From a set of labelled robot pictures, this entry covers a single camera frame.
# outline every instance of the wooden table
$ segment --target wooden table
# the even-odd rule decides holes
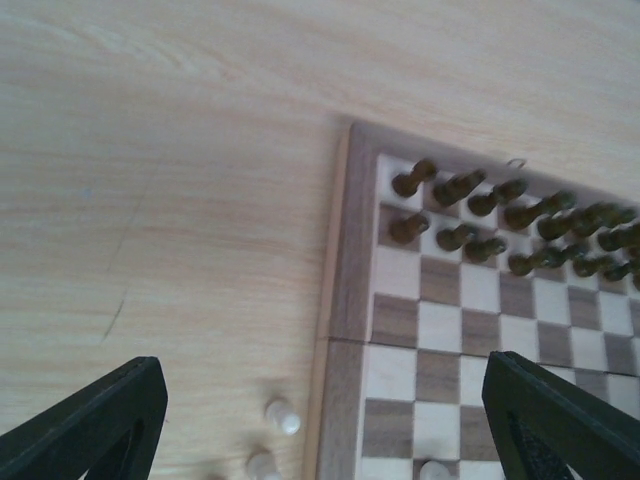
[[[137,355],[154,479],[300,478],[334,153],[361,117],[640,200],[631,0],[5,0],[0,432]]]

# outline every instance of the chessboard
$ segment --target chessboard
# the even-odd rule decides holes
[[[435,178],[399,196],[394,178],[425,158]],[[549,246],[537,229],[545,216],[514,231],[504,215],[559,191],[572,192],[576,208],[636,206],[516,167],[522,162],[385,127],[351,127],[336,167],[304,478],[417,480],[422,465],[437,460],[460,480],[502,480],[481,398],[496,350],[518,352],[640,419],[640,292],[632,276],[579,276],[572,261],[516,276],[510,257],[531,259]],[[484,181],[471,195],[447,207],[435,200],[435,186],[478,169]],[[470,211],[469,198],[514,179],[526,181],[523,195],[483,217]],[[428,229],[398,243],[390,225],[406,226],[416,214]],[[438,232],[463,224],[483,240],[500,238],[506,251],[478,262],[466,248],[441,248]],[[605,254],[602,231],[582,240],[590,258]],[[561,251],[574,241],[568,234],[551,245]],[[613,252],[619,265],[625,255]]]

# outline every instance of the chessboard frame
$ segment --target chessboard frame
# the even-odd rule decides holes
[[[320,318],[317,328],[303,478],[355,478],[358,415],[364,347],[371,339],[370,271],[374,248],[377,158],[381,154],[417,162],[433,159],[438,168],[465,173],[482,168],[492,183],[514,177],[504,161],[403,133],[356,122],[340,142],[335,169]],[[598,201],[638,205],[610,192],[543,175],[518,171],[527,193],[544,197],[560,189],[576,192],[579,207]]]

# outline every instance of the white pawn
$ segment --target white pawn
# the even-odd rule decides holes
[[[247,463],[247,475],[251,480],[282,480],[276,460],[270,453],[258,453]]]
[[[455,480],[447,467],[438,462],[427,462],[420,470],[420,480]]]
[[[274,400],[265,410],[265,417],[286,435],[294,435],[300,430],[300,417],[293,406],[285,400]]]

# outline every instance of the black object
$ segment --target black object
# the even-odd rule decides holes
[[[507,480],[640,478],[640,422],[514,352],[492,352],[482,389]]]
[[[160,362],[135,358],[0,437],[0,480],[146,480],[166,409]]]

